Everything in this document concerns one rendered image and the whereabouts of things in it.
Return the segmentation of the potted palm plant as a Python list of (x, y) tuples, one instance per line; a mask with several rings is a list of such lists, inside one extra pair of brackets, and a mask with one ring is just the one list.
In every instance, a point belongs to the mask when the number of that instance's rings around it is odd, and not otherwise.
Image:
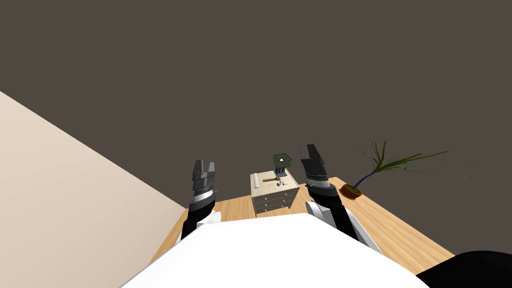
[(362, 151), (363, 155), (365, 157), (367, 157), (373, 163), (373, 168), (369, 174), (367, 174), (366, 176), (361, 178), (355, 185), (344, 184), (343, 186), (341, 186), (341, 188), (339, 189), (339, 192), (344, 198), (351, 200), (351, 201), (355, 201), (359, 197), (363, 196), (363, 192), (359, 189), (359, 186), (367, 178), (369, 178), (377, 173), (389, 172), (389, 171), (400, 171), (400, 170), (409, 172), (410, 170), (408, 167), (410, 166), (411, 162), (426, 159), (426, 158), (431, 158), (431, 157), (435, 157), (435, 156), (439, 156), (439, 155), (447, 153), (446, 151), (437, 152), (437, 153), (433, 153), (433, 154), (429, 154), (429, 155), (423, 155), (422, 153), (417, 153), (417, 154), (413, 154), (412, 156), (408, 156), (408, 157), (400, 157), (400, 156), (392, 157), (392, 158), (388, 159), (387, 161), (385, 161), (386, 144), (387, 144), (387, 142), (385, 141), (382, 144), (381, 150), (379, 150), (378, 145), (376, 143), (374, 143), (374, 142), (371, 143), (372, 150), (375, 153), (375, 156), (370, 156), (366, 152)]

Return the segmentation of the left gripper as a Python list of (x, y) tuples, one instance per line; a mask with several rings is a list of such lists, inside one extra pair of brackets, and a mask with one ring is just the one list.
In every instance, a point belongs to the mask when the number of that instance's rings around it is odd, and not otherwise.
[(215, 163), (210, 162), (207, 172), (204, 172), (203, 160), (197, 160), (192, 172), (194, 197), (204, 194), (211, 195), (214, 192), (214, 179)]

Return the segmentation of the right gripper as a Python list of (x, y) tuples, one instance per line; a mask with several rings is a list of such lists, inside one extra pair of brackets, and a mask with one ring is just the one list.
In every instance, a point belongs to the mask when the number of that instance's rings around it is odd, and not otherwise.
[(300, 149), (300, 158), (309, 186), (328, 188), (330, 186), (325, 163), (314, 144), (308, 144), (307, 148)]

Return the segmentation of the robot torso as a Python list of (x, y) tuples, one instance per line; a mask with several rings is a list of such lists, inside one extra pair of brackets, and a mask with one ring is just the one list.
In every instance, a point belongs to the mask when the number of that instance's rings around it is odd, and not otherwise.
[(121, 288), (429, 288), (307, 213), (204, 224)]

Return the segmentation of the beige chest of drawers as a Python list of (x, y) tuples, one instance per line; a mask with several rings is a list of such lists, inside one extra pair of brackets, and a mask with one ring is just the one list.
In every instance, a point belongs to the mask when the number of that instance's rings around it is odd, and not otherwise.
[(291, 175), (292, 158), (286, 153), (272, 157), (273, 170), (250, 176), (251, 201), (257, 216), (281, 208), (291, 208), (300, 185)]

